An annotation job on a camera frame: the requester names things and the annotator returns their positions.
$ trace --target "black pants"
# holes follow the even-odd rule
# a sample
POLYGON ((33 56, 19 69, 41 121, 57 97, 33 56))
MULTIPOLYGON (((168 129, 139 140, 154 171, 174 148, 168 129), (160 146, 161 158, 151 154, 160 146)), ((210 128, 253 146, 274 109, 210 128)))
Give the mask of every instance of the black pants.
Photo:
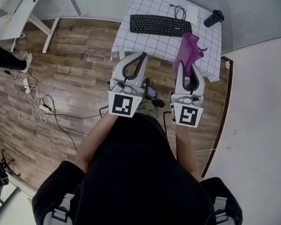
POLYGON ((12 70, 24 70, 27 66, 26 61, 17 59, 10 52, 0 47, 0 68, 12 70))

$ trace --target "wooden floor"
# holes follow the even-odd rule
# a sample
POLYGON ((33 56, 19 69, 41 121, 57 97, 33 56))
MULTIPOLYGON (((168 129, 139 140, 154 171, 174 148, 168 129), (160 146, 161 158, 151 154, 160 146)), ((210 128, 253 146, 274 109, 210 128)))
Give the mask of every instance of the wooden floor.
MULTIPOLYGON (((16 46, 15 56, 21 58, 25 51, 33 53, 30 72, 38 79, 39 95, 51 95, 57 113, 77 117, 98 114, 98 109, 108 104, 108 84, 117 60, 110 61, 111 47, 119 23, 86 19, 61 19, 49 45, 49 51, 42 53, 46 36, 33 24, 27 24, 25 38, 16 46)), ((12 41, 0 42, 10 50, 12 41)), ((152 79, 160 99, 166 102, 159 111, 159 122, 163 126, 162 112, 170 110, 169 93, 175 88, 175 74, 172 64, 158 59, 149 59, 147 74, 152 79)), ((40 121, 39 114, 22 88, 22 81, 28 78, 30 85, 35 80, 28 74, 20 74, 16 81, 0 72, 0 151, 6 150, 8 158, 14 158, 11 166, 21 173, 21 179, 38 189, 42 182, 63 160, 73 160, 75 149, 70 138, 57 126, 53 116, 47 123, 40 121)), ((219 82, 206 80, 204 112, 200 125, 191 129, 192 142, 196 150, 212 148, 226 98, 228 70, 221 65, 219 82)), ((99 116, 76 119, 59 116, 59 123, 71 130, 87 133, 98 122, 99 116)), ((168 139, 173 153, 175 129, 171 115, 166 115, 168 139)), ((70 133, 76 146, 84 136, 70 133)), ((196 153, 203 171, 210 152, 196 153)))

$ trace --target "white table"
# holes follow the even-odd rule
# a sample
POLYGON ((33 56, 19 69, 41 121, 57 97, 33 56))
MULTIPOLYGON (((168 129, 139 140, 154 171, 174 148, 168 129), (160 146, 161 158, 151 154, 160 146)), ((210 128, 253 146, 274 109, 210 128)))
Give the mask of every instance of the white table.
MULTIPOLYGON (((181 37, 159 36, 144 33, 130 32, 130 15, 161 15, 174 17, 174 8, 170 4, 181 5, 187 10, 188 5, 196 6, 186 0, 131 0, 118 30, 117 37, 111 49, 111 59, 119 53, 122 59, 125 52, 146 52, 148 55, 167 61, 174 61, 180 47, 181 37)), ((220 63, 222 53, 221 24, 207 28, 204 20, 211 12, 198 7, 198 23, 192 24, 192 33, 198 36, 198 46, 207 48, 204 57, 195 62, 203 76, 211 82, 218 81, 220 76, 220 63)))
POLYGON ((21 37, 26 22, 30 21, 48 35, 43 49, 43 53, 47 52, 51 37, 60 17, 55 19, 52 28, 49 29, 32 14, 32 10, 38 1, 39 0, 36 0, 36 2, 33 2, 33 0, 22 0, 14 14, 7 14, 3 17, 0 17, 0 41, 14 39, 11 51, 14 50, 17 39, 21 37))

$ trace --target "white paper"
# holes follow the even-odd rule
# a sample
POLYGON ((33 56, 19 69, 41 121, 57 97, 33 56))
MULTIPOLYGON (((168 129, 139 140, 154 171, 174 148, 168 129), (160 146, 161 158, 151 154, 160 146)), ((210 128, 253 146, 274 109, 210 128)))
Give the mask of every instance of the white paper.
POLYGON ((196 25, 198 23, 198 7, 187 5, 186 21, 196 25))

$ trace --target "person's leg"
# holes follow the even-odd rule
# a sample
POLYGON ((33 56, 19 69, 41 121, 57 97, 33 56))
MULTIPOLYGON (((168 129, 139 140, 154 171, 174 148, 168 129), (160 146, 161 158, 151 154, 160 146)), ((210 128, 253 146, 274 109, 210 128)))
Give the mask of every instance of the person's leg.
POLYGON ((151 100, 147 100, 145 98, 141 100, 135 112, 148 115, 155 119, 158 117, 158 107, 155 107, 151 100))
POLYGON ((27 72, 31 61, 32 61, 31 53, 27 55, 27 58, 25 60, 19 60, 10 52, 0 47, 0 68, 21 70, 22 72, 27 72))

